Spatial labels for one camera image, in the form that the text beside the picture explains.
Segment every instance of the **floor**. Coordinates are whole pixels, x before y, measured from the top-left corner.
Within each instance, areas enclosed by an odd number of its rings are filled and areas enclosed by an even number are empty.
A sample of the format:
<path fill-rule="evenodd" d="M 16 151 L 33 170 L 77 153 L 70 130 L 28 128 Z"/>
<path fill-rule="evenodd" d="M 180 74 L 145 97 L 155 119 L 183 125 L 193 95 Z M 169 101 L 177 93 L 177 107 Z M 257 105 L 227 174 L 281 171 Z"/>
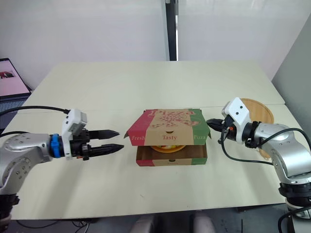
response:
<path fill-rule="evenodd" d="M 286 212 L 285 204 L 262 206 L 256 209 L 239 212 L 236 208 L 223 208 L 203 210 L 212 218 L 217 233 L 277 233 L 277 220 Z M 166 233 L 189 233 L 189 219 L 194 211 L 172 212 L 159 214 L 163 219 Z M 132 225 L 140 216 L 117 216 L 100 218 L 96 223 L 91 223 L 88 233 L 128 233 Z M 44 226 L 51 221 L 22 220 L 24 225 Z M 44 229 L 27 229 L 19 226 L 16 221 L 11 221 L 6 233 L 74 233 L 78 228 L 70 221 L 59 223 Z"/>

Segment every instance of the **black cable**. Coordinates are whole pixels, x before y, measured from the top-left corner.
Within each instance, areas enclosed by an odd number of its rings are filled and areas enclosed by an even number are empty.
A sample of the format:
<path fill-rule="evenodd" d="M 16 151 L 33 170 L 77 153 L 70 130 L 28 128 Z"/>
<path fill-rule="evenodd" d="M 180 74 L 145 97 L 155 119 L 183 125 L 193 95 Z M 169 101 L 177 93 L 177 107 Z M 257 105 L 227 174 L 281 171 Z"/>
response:
<path fill-rule="evenodd" d="M 25 132 L 25 131 L 11 131 L 11 132 L 0 134 L 0 137 L 4 137 L 4 136 L 10 135 L 10 134 L 18 134 L 18 133 L 28 133 L 28 132 Z"/>
<path fill-rule="evenodd" d="M 87 224 L 83 224 L 82 222 L 78 222 L 81 225 L 76 225 L 74 221 L 71 221 L 75 227 L 85 227 Z"/>
<path fill-rule="evenodd" d="M 231 156 L 227 153 L 227 151 L 225 150 L 224 135 L 225 135 L 225 129 L 222 130 L 220 142 L 221 142 L 221 145 L 222 145 L 222 149 L 223 149 L 224 154 L 225 154 L 229 159 L 232 159 L 232 160 L 235 160 L 235 161 L 239 161 L 239 162 L 260 163 L 260 164 L 273 165 L 272 163 L 265 162 L 265 161 L 260 161 L 260 160 L 245 160 L 245 159 L 237 159 L 237 158 L 231 157 Z"/>
<path fill-rule="evenodd" d="M 289 129 L 281 130 L 281 131 L 275 133 L 274 135 L 272 135 L 272 136 L 266 138 L 265 140 L 263 140 L 262 142 L 260 142 L 257 146 L 258 146 L 258 147 L 261 147 L 261 146 L 262 146 L 263 144 L 265 144 L 267 141 L 273 139 L 274 137 L 276 137 L 276 136 L 278 136 L 278 135 L 280 135 L 280 134 L 282 134 L 282 133 L 288 132 L 288 131 L 298 131 L 298 132 L 300 132 L 300 133 L 305 137 L 305 139 L 306 139 L 306 141 L 307 141 L 307 143 L 308 143 L 308 145 L 309 145 L 309 148 L 310 148 L 310 150 L 311 150 L 311 141 L 310 141 L 308 135 L 307 135 L 303 130 L 298 129 L 298 128 L 289 128 Z"/>
<path fill-rule="evenodd" d="M 89 224 L 83 225 L 82 227 L 80 227 L 79 229 L 77 229 L 74 233 L 78 233 L 83 227 L 87 226 Z"/>
<path fill-rule="evenodd" d="M 7 113 L 10 113 L 10 112 L 17 111 L 17 110 L 23 110 L 23 109 L 50 109 L 50 110 L 60 111 L 60 112 L 63 112 L 65 114 L 68 114 L 70 112 L 70 110 L 68 110 L 68 109 L 48 107 L 48 106 L 22 106 L 22 107 L 10 108 L 8 110 L 0 112 L 0 116 L 7 114 Z"/>
<path fill-rule="evenodd" d="M 285 219 L 286 217 L 289 217 L 289 216 L 291 216 L 291 215 L 297 214 L 297 213 L 299 213 L 299 212 L 309 210 L 309 209 L 311 209 L 311 205 L 310 205 L 310 206 L 305 206 L 305 207 L 302 207 L 302 208 L 299 208 L 299 209 L 296 209 L 296 210 L 289 211 L 289 212 L 287 212 L 286 214 L 282 215 L 282 216 L 278 219 L 278 221 L 277 221 L 278 232 L 279 232 L 279 233 L 283 233 L 283 231 L 282 231 L 282 226 L 281 226 L 283 219 Z"/>
<path fill-rule="evenodd" d="M 42 226 L 42 227 L 26 226 L 26 225 L 22 224 L 19 220 L 16 220 L 16 222 L 17 222 L 19 225 L 21 225 L 22 227 L 25 227 L 25 228 L 30 228 L 30 229 L 41 229 L 41 228 L 46 228 L 46 227 L 52 226 L 52 225 L 54 225 L 54 224 L 56 224 L 56 223 L 58 223 L 58 222 L 60 222 L 60 221 L 56 221 L 56 222 L 54 222 L 54 223 L 51 223 L 51 224 L 49 224 L 49 225 Z"/>

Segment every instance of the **pizza box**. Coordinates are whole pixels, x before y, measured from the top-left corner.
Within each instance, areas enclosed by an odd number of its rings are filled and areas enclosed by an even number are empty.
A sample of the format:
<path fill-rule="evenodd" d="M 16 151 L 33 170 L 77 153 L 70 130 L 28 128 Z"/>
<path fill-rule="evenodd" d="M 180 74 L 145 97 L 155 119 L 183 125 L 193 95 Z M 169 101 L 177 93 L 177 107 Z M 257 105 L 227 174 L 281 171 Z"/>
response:
<path fill-rule="evenodd" d="M 208 136 L 210 130 L 200 109 L 152 109 L 145 110 L 124 137 L 138 146 L 139 166 L 164 166 L 205 164 Z M 185 147 L 172 149 L 174 152 L 159 152 L 151 147 L 162 145 Z"/>

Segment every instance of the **red stripe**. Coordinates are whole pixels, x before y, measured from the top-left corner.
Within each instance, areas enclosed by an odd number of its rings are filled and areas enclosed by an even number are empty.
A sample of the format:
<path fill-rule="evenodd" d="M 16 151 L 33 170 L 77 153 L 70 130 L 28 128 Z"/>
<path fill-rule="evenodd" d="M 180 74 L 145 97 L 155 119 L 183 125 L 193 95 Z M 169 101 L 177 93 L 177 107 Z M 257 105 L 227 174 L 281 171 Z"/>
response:
<path fill-rule="evenodd" d="M 156 109 L 146 110 L 127 131 L 128 135 L 130 136 L 132 146 L 145 145 L 146 131 L 155 117 L 155 115 L 151 114 L 154 111 L 156 111 Z"/>
<path fill-rule="evenodd" d="M 145 159 L 145 160 L 136 160 L 136 163 L 139 166 L 155 166 L 152 162 L 152 159 Z"/>

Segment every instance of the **laptop screen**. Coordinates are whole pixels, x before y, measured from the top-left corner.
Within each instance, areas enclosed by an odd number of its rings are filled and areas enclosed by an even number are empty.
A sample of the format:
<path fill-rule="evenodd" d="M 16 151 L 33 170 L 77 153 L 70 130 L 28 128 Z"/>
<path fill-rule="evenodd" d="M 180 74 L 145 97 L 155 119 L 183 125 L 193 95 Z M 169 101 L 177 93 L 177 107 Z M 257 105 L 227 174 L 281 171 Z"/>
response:
<path fill-rule="evenodd" d="M 0 97 L 23 96 L 30 91 L 8 58 L 0 59 Z"/>

